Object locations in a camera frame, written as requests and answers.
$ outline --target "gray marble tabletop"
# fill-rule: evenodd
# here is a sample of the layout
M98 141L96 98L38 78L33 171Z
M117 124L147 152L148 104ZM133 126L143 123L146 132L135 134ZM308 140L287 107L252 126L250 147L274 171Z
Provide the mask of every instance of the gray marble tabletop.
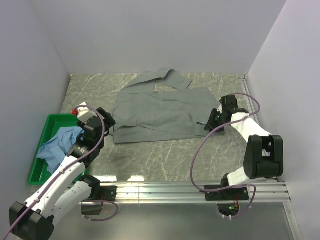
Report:
M62 113L83 102L111 111L118 92L138 74L73 74ZM184 73L192 80L189 88L207 86L219 100L235 92L243 92L237 74ZM158 91L174 89L158 84ZM245 97L237 96L239 107L248 109ZM88 173L102 182L118 181L189 181L191 160L203 138L114 144L105 138L105 147L88 168ZM211 137L203 146L194 168L196 181L220 180L224 174L242 166L246 142L233 128L225 135Z

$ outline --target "gray cloth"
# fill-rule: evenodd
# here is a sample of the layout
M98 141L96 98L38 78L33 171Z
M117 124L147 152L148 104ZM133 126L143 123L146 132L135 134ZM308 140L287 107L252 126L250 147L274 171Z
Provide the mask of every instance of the gray cloth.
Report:
M178 91L155 92L156 83ZM117 96L113 141L139 143L201 138L213 108L219 107L207 87L187 89L191 81L174 70L140 74Z

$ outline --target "garment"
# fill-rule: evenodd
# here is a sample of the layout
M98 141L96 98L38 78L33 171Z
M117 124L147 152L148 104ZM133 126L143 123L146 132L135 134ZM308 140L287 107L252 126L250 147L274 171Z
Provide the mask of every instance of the garment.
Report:
M177 91L157 91L160 83ZM113 141L138 143L201 138L213 108L220 103L207 87L187 89L191 80L174 70L140 74L117 96Z
M61 127L53 138L43 144L36 157L48 163L49 173L53 174L58 169L78 135L83 132L79 126Z

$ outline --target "green plastic bin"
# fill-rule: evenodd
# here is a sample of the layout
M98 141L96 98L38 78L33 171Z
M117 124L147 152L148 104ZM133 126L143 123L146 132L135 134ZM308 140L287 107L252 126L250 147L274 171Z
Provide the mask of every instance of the green plastic bin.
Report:
M78 118L72 114L51 114L48 116L40 143L36 153L38 154L40 148L55 136L60 128L77 126ZM35 158L31 169L29 184L43 185L50 177L51 173L47 171L48 164L45 160Z

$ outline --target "white wall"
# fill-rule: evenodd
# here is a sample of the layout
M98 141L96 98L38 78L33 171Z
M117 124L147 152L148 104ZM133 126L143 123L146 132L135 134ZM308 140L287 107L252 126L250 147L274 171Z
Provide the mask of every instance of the white wall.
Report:
M249 74L259 121L284 140L284 179L307 240L320 238L320 1L288 0Z
M248 73L286 0L30 0L69 73Z
M28 1L0 1L0 237L9 208L27 197L46 122L60 111L69 75Z

